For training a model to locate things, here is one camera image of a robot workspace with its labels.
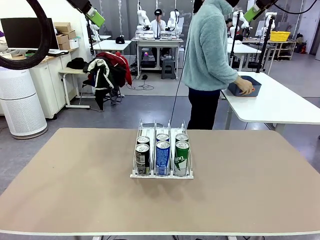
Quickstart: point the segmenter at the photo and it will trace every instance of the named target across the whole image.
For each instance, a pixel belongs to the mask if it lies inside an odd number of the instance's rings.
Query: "hand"
[[[244,80],[240,76],[238,76],[234,83],[238,86],[238,88],[242,90],[242,95],[249,95],[254,90],[254,86],[252,85],[252,83],[248,80]]]

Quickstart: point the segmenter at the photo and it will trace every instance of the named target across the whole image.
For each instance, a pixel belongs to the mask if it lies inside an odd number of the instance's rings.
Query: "black can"
[[[150,138],[147,136],[140,136],[136,139],[136,144],[147,144],[150,147]]]
[[[135,148],[136,170],[139,175],[148,175],[150,172],[150,147],[145,144],[138,144]]]

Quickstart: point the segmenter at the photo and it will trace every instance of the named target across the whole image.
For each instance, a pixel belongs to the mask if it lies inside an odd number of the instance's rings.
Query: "green can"
[[[179,142],[179,141],[185,141],[185,142],[189,142],[189,137],[187,134],[185,133],[179,133],[175,136],[175,142]]]
[[[174,175],[183,177],[187,175],[190,145],[187,141],[175,143]]]

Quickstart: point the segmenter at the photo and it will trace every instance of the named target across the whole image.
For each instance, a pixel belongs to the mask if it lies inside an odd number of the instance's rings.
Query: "black pants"
[[[192,105],[188,130],[212,130],[215,123],[220,91],[201,94],[189,89],[189,101]]]
[[[152,51],[152,55],[154,56],[154,60],[155,60],[155,61],[158,61],[157,48],[156,48],[156,47],[153,47],[153,48],[151,49],[151,51]],[[170,51],[170,48],[164,47],[164,48],[160,49],[160,55],[162,56],[162,55],[168,53],[169,51]]]

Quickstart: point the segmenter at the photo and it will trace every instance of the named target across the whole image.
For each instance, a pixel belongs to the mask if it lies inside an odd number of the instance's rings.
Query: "white wire rack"
[[[193,168],[192,168],[192,155],[191,155],[191,146],[188,154],[188,161],[186,166],[186,171],[184,176],[176,175],[175,171],[175,154],[176,154],[176,135],[177,134],[187,134],[186,124],[183,122],[180,128],[171,128],[170,121],[167,126],[159,127],[157,121],[154,121],[152,126],[144,126],[140,120],[136,138],[140,136],[146,136],[150,138],[150,167],[148,171],[145,171],[147,174],[139,174],[137,169],[136,162],[136,147],[137,142],[135,143],[134,154],[133,154],[133,168],[130,178],[141,178],[141,179],[194,179]],[[159,168],[156,166],[156,135],[157,134],[168,134],[170,139],[170,157],[169,163],[166,167],[167,175],[159,175]]]

